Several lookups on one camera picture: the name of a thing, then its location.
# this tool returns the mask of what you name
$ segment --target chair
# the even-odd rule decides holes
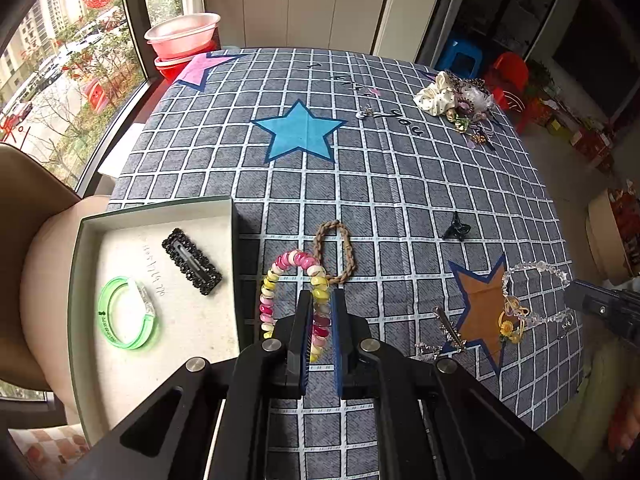
[[[529,69],[523,59],[513,52],[503,52],[484,74],[484,83],[492,91],[495,102],[503,110],[515,109],[522,113],[522,102]]]
[[[467,40],[450,38],[436,64],[436,70],[451,70],[459,77],[470,79],[478,75],[480,63],[482,50]]]
[[[503,80],[511,82],[519,93],[524,92],[524,87],[529,80],[529,69],[524,60],[513,52],[503,52],[492,65]]]
[[[108,200],[80,200],[31,157],[0,144],[0,379],[52,390],[74,412],[69,272],[82,217],[104,212]]]
[[[520,121],[516,124],[516,132],[521,134],[530,122],[543,126],[551,118],[553,109],[545,105],[539,98],[535,97],[527,102],[524,111],[520,116]]]

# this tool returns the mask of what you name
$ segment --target white scrunchie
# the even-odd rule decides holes
[[[414,101],[429,115],[438,116],[458,105],[453,85],[446,72],[439,72],[436,81],[414,96]]]

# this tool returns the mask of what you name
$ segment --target black hair clip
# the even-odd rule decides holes
[[[471,231],[469,224],[463,224],[460,221],[460,216],[457,211],[453,212],[453,218],[451,219],[451,225],[447,227],[447,230],[442,235],[443,240],[447,238],[457,238],[459,242],[465,240],[466,235]]]
[[[162,241],[162,247],[203,296],[222,280],[222,274],[179,227]]]

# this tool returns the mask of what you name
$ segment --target building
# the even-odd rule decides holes
[[[18,87],[31,75],[22,53],[26,50],[20,31],[16,31],[0,57],[0,110]]]
[[[47,15],[45,26],[50,25],[47,34],[50,38],[56,38],[66,26],[65,0],[40,0],[42,9]]]
[[[47,29],[54,30],[49,9],[46,5],[43,6],[43,0],[37,0],[18,27],[22,42],[28,47],[27,50],[41,50],[44,57],[53,54],[52,44],[55,36],[51,38],[47,34]]]

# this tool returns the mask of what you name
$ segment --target pink and yellow spiral bracelet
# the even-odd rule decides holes
[[[326,338],[329,335],[329,282],[326,278],[324,267],[311,254],[304,253],[300,249],[285,251],[276,258],[271,269],[262,280],[260,289],[260,320],[262,321],[262,335],[265,339],[273,335],[273,298],[275,297],[276,282],[282,273],[291,266],[298,266],[304,270],[311,278],[314,297],[314,324],[311,335],[311,358],[313,363],[317,361],[326,345]]]

